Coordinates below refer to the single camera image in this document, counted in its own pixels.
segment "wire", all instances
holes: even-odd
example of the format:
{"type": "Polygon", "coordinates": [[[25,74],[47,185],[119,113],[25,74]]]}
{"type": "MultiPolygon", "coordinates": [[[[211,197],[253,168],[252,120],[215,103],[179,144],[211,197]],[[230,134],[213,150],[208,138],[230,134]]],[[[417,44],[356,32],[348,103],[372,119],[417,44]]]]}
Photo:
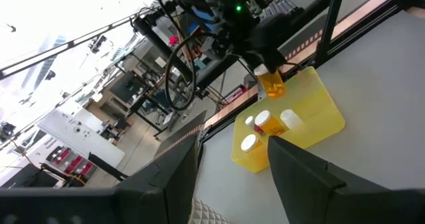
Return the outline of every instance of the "wire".
{"type": "Polygon", "coordinates": [[[155,10],[155,9],[153,9],[153,8],[151,8],[151,7],[142,7],[142,8],[140,8],[140,10],[139,10],[139,13],[137,14],[137,16],[140,16],[140,13],[143,11],[143,10],[150,10],[150,11],[153,11],[153,12],[157,12],[157,10],[155,10]]]}
{"type": "MultiPolygon", "coordinates": [[[[16,148],[19,148],[18,145],[15,143],[15,141],[13,141],[12,139],[10,139],[10,141],[12,142],[13,145],[15,145],[16,148]]],[[[32,164],[33,166],[36,167],[36,165],[28,158],[25,151],[22,152],[22,156],[24,156],[30,164],[32,164]]],[[[45,172],[49,172],[49,173],[53,174],[52,172],[45,170],[43,168],[42,168],[42,170],[45,171],[45,172]]],[[[73,177],[73,178],[77,179],[80,183],[82,183],[83,185],[87,185],[86,182],[81,180],[79,177],[76,177],[74,175],[69,175],[69,174],[66,174],[66,173],[64,173],[64,175],[67,176],[67,177],[73,177]]]]}
{"type": "Polygon", "coordinates": [[[221,109],[221,107],[223,107],[222,103],[217,102],[216,100],[214,100],[213,98],[211,98],[209,95],[207,95],[207,98],[211,99],[211,101],[213,101],[215,103],[215,105],[220,106],[219,108],[221,109]]]}
{"type": "Polygon", "coordinates": [[[209,85],[208,85],[208,87],[216,92],[216,93],[211,92],[211,94],[214,94],[218,99],[223,99],[226,102],[226,104],[230,104],[227,101],[227,99],[217,89],[215,89],[215,88],[213,88],[212,86],[209,86],[209,85]]]}
{"type": "Polygon", "coordinates": [[[195,98],[195,92],[197,90],[197,74],[196,74],[196,71],[195,71],[196,70],[195,69],[195,61],[193,60],[192,52],[190,52],[190,49],[189,49],[189,47],[187,45],[187,43],[191,39],[193,39],[193,37],[196,37],[196,36],[191,36],[191,37],[189,37],[189,38],[186,39],[185,38],[185,34],[183,34],[182,30],[180,29],[179,24],[177,24],[177,22],[174,20],[174,18],[166,10],[166,8],[165,8],[164,3],[162,2],[162,0],[158,0],[158,3],[161,6],[161,8],[164,10],[164,13],[170,18],[170,21],[175,26],[177,32],[180,33],[180,36],[184,39],[177,46],[177,48],[173,51],[173,53],[169,57],[168,62],[167,62],[167,67],[165,68],[165,97],[167,98],[167,101],[170,104],[170,107],[172,107],[176,111],[182,111],[182,110],[186,109],[187,107],[189,107],[189,105],[191,104],[191,102],[195,98]],[[174,59],[174,57],[176,56],[177,52],[181,49],[181,47],[183,47],[183,45],[185,45],[186,46],[186,49],[189,51],[189,56],[190,56],[191,64],[192,64],[192,93],[191,93],[190,97],[187,99],[187,102],[182,107],[177,107],[176,105],[174,105],[174,103],[173,103],[173,101],[171,100],[171,97],[170,97],[169,79],[170,79],[170,72],[171,72],[171,67],[172,67],[171,61],[174,59]]]}
{"type": "Polygon", "coordinates": [[[0,168],[19,168],[19,169],[23,169],[23,167],[15,167],[15,166],[1,166],[0,168]]]}
{"type": "Polygon", "coordinates": [[[238,58],[238,62],[240,63],[240,65],[242,65],[242,67],[245,68],[245,70],[248,72],[248,74],[250,74],[250,76],[254,79],[257,80],[257,77],[254,75],[254,73],[247,67],[245,66],[245,64],[240,60],[240,58],[238,58]]]}
{"type": "Polygon", "coordinates": [[[213,37],[217,38],[217,35],[212,33],[196,33],[191,35],[190,37],[186,38],[184,41],[182,41],[177,48],[171,53],[170,58],[168,59],[167,66],[165,67],[165,97],[167,98],[168,103],[170,106],[176,110],[176,111],[182,111],[189,107],[193,99],[195,98],[195,92],[197,89],[197,80],[196,80],[196,72],[195,72],[195,62],[192,59],[192,93],[190,97],[188,98],[186,104],[184,104],[182,107],[176,107],[174,105],[173,101],[171,100],[170,92],[169,92],[169,79],[170,79],[170,72],[173,65],[171,64],[174,58],[176,57],[176,54],[179,52],[179,50],[186,45],[191,39],[197,38],[197,37],[213,37]]]}

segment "shelf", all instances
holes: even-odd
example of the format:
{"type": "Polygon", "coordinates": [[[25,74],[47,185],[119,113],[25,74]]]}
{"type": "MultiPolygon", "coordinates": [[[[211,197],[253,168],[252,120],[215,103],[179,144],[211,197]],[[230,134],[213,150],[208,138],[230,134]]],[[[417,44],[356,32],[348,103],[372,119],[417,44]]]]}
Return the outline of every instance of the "shelf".
{"type": "Polygon", "coordinates": [[[93,163],[91,163],[91,162],[88,162],[87,164],[86,164],[86,167],[81,171],[81,174],[82,175],[85,175],[85,176],[87,176],[88,175],[88,172],[92,169],[94,167],[94,165],[93,165],[93,163]]]}
{"type": "Polygon", "coordinates": [[[88,163],[89,163],[89,161],[87,159],[83,158],[83,160],[77,166],[74,167],[74,172],[75,173],[82,173],[82,170],[84,169],[83,167],[85,165],[87,165],[88,163]]]}
{"type": "Polygon", "coordinates": [[[76,168],[76,166],[78,166],[78,164],[80,164],[80,162],[82,162],[84,158],[82,158],[82,156],[78,156],[75,160],[73,160],[71,162],[71,164],[65,169],[64,173],[66,174],[70,174],[74,171],[74,169],[76,168]]]}
{"type": "Polygon", "coordinates": [[[60,171],[65,171],[65,169],[71,164],[73,160],[75,160],[78,157],[78,154],[74,153],[72,150],[71,152],[59,163],[54,164],[54,166],[59,169],[60,171]]]}
{"type": "Polygon", "coordinates": [[[61,154],[55,158],[56,165],[59,165],[61,162],[63,162],[70,154],[71,154],[71,149],[66,148],[65,151],[61,152],[61,154]]]}

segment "black cable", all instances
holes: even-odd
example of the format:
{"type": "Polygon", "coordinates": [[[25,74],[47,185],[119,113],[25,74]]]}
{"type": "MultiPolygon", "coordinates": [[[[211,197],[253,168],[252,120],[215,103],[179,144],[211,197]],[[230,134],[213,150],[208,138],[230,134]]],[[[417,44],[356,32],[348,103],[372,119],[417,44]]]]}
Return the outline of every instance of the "black cable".
{"type": "Polygon", "coordinates": [[[173,62],[173,60],[176,57],[176,54],[179,52],[179,50],[183,46],[185,46],[191,39],[194,39],[194,38],[197,38],[197,37],[217,38],[217,35],[212,34],[212,33],[197,33],[197,34],[191,35],[190,37],[187,37],[171,53],[171,56],[167,61],[167,66],[165,67],[165,97],[167,98],[167,101],[170,104],[170,106],[176,111],[185,110],[187,107],[189,107],[189,105],[191,104],[191,102],[195,98],[195,92],[196,92],[196,89],[197,89],[197,75],[196,75],[196,72],[195,72],[195,62],[192,59],[192,62],[191,62],[191,64],[192,64],[192,93],[191,93],[190,97],[187,99],[187,102],[182,107],[177,107],[176,105],[174,105],[173,101],[171,100],[170,92],[169,92],[170,72],[171,72],[171,68],[173,67],[173,65],[171,63],[173,62]]]}
{"type": "Polygon", "coordinates": [[[223,106],[223,104],[217,102],[216,100],[214,100],[213,98],[211,98],[209,95],[207,95],[207,98],[211,99],[211,101],[214,102],[216,105],[223,106]]]}
{"type": "Polygon", "coordinates": [[[213,92],[211,92],[211,94],[214,94],[217,98],[221,98],[221,99],[223,99],[225,102],[226,102],[226,104],[230,104],[229,102],[227,102],[227,100],[226,100],[226,98],[217,90],[217,89],[215,89],[215,88],[213,88],[212,86],[210,86],[210,85],[208,85],[208,87],[210,88],[210,89],[212,89],[212,90],[214,90],[215,92],[216,92],[216,94],[215,93],[213,93],[213,92]]]}
{"type": "Polygon", "coordinates": [[[247,67],[245,66],[245,64],[240,60],[240,58],[238,58],[238,62],[240,63],[240,65],[242,65],[242,67],[244,67],[246,69],[246,71],[248,72],[248,74],[250,74],[250,76],[256,80],[256,76],[254,75],[254,73],[247,67]]]}
{"type": "Polygon", "coordinates": [[[177,31],[180,33],[181,37],[184,39],[185,38],[185,35],[181,31],[179,24],[177,24],[177,22],[173,19],[173,17],[170,15],[170,13],[166,10],[165,5],[162,2],[162,0],[158,0],[158,3],[161,6],[161,8],[164,11],[164,13],[168,16],[168,18],[170,18],[172,24],[175,26],[175,28],[177,29],[177,31]]]}
{"type": "Polygon", "coordinates": [[[153,11],[153,12],[157,12],[155,9],[153,9],[153,8],[151,8],[151,7],[142,7],[142,8],[140,8],[140,10],[139,10],[139,13],[137,14],[137,16],[140,16],[140,13],[141,13],[141,11],[142,10],[150,10],[150,11],[153,11]]]}

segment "desk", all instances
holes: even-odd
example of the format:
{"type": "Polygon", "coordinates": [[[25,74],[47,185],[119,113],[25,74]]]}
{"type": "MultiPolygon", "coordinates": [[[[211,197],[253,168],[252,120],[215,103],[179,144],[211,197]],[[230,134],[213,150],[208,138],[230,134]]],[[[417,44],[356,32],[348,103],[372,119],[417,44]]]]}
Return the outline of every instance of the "desk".
{"type": "Polygon", "coordinates": [[[164,108],[161,107],[160,104],[158,104],[156,101],[154,101],[154,99],[152,99],[152,95],[154,92],[154,88],[147,88],[145,89],[140,95],[139,97],[137,97],[136,100],[134,100],[133,104],[129,107],[129,112],[127,113],[126,117],[130,117],[132,114],[136,114],[137,116],[139,116],[143,121],[147,122],[152,128],[155,128],[158,133],[156,133],[155,135],[153,135],[153,137],[155,137],[155,139],[157,138],[158,135],[162,134],[164,131],[166,131],[168,129],[168,127],[161,129],[160,127],[156,126],[153,122],[151,122],[150,120],[148,120],[143,114],[141,114],[139,112],[139,109],[142,107],[143,103],[148,100],[150,101],[154,106],[156,106],[158,109],[160,109],[162,112],[164,112],[166,115],[169,114],[168,111],[166,111],[164,108]]]}
{"type": "MultiPolygon", "coordinates": [[[[422,27],[402,11],[317,69],[346,126],[309,152],[390,189],[425,187],[422,27]]],[[[195,196],[234,223],[288,223],[270,168],[230,160],[232,136],[231,124],[204,143],[195,196]]]]}

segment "metal rail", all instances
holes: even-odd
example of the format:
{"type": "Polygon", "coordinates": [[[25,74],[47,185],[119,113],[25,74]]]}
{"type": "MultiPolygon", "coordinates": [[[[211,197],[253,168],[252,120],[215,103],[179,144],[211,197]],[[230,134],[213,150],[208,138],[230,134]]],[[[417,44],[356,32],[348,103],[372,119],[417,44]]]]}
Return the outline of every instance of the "metal rail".
{"type": "MultiPolygon", "coordinates": [[[[140,13],[140,15],[144,15],[146,13],[151,12],[150,10],[146,10],[142,13],[140,13]]],[[[23,70],[26,70],[27,68],[30,68],[34,65],[37,65],[38,63],[45,61],[53,56],[59,55],[65,51],[67,51],[68,49],[72,49],[78,45],[81,45],[82,43],[89,41],[90,39],[93,39],[94,37],[97,37],[99,35],[102,35],[108,31],[111,31],[112,29],[115,29],[121,25],[124,25],[126,23],[128,23],[130,21],[131,18],[136,18],[137,16],[139,16],[139,12],[134,13],[130,16],[127,16],[123,19],[120,19],[119,21],[116,21],[114,23],[111,23],[109,25],[106,25],[105,27],[96,29],[95,31],[92,31],[90,33],[87,33],[81,37],[78,37],[76,39],[73,39],[71,41],[68,41],[66,43],[63,43],[57,47],[51,48],[47,51],[44,51],[42,53],[39,53],[37,55],[33,55],[33,56],[29,56],[27,58],[24,58],[23,60],[20,60],[18,62],[14,62],[11,64],[7,64],[6,66],[0,68],[0,80],[3,80],[7,77],[10,77],[14,74],[17,74],[18,72],[21,72],[23,70]],[[5,72],[7,70],[10,70],[12,68],[15,68],[16,66],[20,65],[21,67],[11,71],[11,72],[5,72]]]]}
{"type": "MultiPolygon", "coordinates": [[[[133,52],[135,49],[137,49],[142,44],[143,44],[143,42],[140,42],[140,44],[134,46],[134,48],[132,50],[130,50],[129,52],[127,52],[123,56],[128,56],[128,54],[130,54],[131,52],[133,52]]],[[[121,62],[121,59],[120,58],[117,59],[117,60],[115,60],[112,64],[108,65],[108,67],[106,67],[102,71],[98,72],[90,80],[88,80],[87,82],[85,82],[82,86],[80,86],[73,93],[71,93],[70,96],[64,98],[59,103],[57,103],[56,105],[54,105],[54,107],[51,110],[45,112],[44,114],[42,114],[41,116],[39,116],[38,118],[36,118],[35,120],[33,120],[31,123],[29,123],[25,127],[21,128],[16,134],[13,134],[11,137],[9,137],[7,141],[5,141],[2,144],[0,144],[0,150],[2,150],[4,147],[6,147],[7,145],[9,145],[11,143],[11,140],[16,140],[21,134],[25,133],[30,128],[32,128],[38,121],[40,121],[41,119],[43,119],[45,116],[49,115],[54,109],[62,106],[66,101],[70,100],[72,97],[74,97],[76,94],[78,94],[85,86],[87,86],[91,82],[93,82],[96,79],[96,77],[99,77],[100,75],[102,75],[105,72],[105,70],[108,70],[109,68],[111,68],[111,67],[115,66],[116,64],[118,64],[119,62],[121,62]]]]}

